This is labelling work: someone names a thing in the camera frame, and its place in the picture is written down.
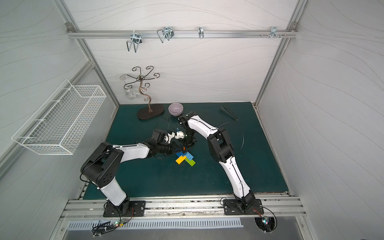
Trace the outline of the light blue lego brick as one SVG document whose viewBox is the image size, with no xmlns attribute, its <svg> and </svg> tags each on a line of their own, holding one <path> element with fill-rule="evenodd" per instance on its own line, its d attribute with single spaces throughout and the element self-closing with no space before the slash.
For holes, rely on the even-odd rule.
<svg viewBox="0 0 384 240">
<path fill-rule="evenodd" d="M 194 158 L 194 156 L 192 154 L 190 154 L 189 152 L 185 153 L 185 156 L 189 160 L 192 160 Z"/>
</svg>

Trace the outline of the yellow lego brick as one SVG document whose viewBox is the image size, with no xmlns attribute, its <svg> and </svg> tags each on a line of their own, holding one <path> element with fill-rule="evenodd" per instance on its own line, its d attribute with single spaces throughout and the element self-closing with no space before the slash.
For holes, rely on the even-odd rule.
<svg viewBox="0 0 384 240">
<path fill-rule="evenodd" d="M 186 156 L 180 156 L 176 159 L 176 163 L 180 165 L 186 158 Z"/>
</svg>

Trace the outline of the lime green lego brick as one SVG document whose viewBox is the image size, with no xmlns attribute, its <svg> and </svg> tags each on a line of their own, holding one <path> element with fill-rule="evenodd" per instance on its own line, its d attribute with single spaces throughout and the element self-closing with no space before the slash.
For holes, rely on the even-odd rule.
<svg viewBox="0 0 384 240">
<path fill-rule="evenodd" d="M 190 160 L 190 159 L 188 159 L 188 158 L 186 158 L 185 161 L 186 161 L 191 167 L 193 167 L 193 166 L 196 164 L 196 162 L 195 162 L 194 160 Z"/>
</svg>

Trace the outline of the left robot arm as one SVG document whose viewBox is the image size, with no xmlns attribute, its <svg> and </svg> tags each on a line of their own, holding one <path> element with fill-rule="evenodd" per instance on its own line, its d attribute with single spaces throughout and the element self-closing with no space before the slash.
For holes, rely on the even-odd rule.
<svg viewBox="0 0 384 240">
<path fill-rule="evenodd" d="M 114 207 L 129 204 L 127 194 L 120 187 L 116 174 L 122 163 L 143 160 L 160 155 L 183 152 L 186 147 L 173 133 L 154 130 L 150 138 L 133 145 L 101 143 L 83 163 L 80 173 L 94 184 Z"/>
</svg>

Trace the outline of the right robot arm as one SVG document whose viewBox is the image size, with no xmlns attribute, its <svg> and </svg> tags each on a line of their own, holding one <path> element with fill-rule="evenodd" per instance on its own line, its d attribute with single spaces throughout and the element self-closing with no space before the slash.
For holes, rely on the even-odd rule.
<svg viewBox="0 0 384 240">
<path fill-rule="evenodd" d="M 207 140 L 212 158 L 222 166 L 231 183 L 238 211 L 241 214 L 248 212 L 256 198 L 237 165 L 228 131 L 213 127 L 193 112 L 180 116 L 178 121 L 186 130 L 184 140 L 187 146 L 193 144 L 195 133 L 199 133 Z"/>
</svg>

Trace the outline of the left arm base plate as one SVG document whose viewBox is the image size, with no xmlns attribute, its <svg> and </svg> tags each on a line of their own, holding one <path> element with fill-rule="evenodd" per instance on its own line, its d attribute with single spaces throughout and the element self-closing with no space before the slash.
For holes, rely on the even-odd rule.
<svg viewBox="0 0 384 240">
<path fill-rule="evenodd" d="M 115 206 L 110 201 L 104 204 L 104 218 L 117 217 L 143 217 L 146 201 L 124 201 L 121 205 Z"/>
</svg>

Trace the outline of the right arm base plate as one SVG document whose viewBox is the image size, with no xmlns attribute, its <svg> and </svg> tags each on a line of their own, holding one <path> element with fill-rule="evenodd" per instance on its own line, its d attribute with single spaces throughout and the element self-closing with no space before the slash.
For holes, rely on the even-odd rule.
<svg viewBox="0 0 384 240">
<path fill-rule="evenodd" d="M 224 214 L 226 216 L 264 214 L 264 209 L 262 208 L 262 202 L 260 199 L 255 199 L 253 205 L 247 210 L 243 211 L 238 208 L 238 204 L 235 199 L 223 199 L 222 206 L 224 207 Z"/>
</svg>

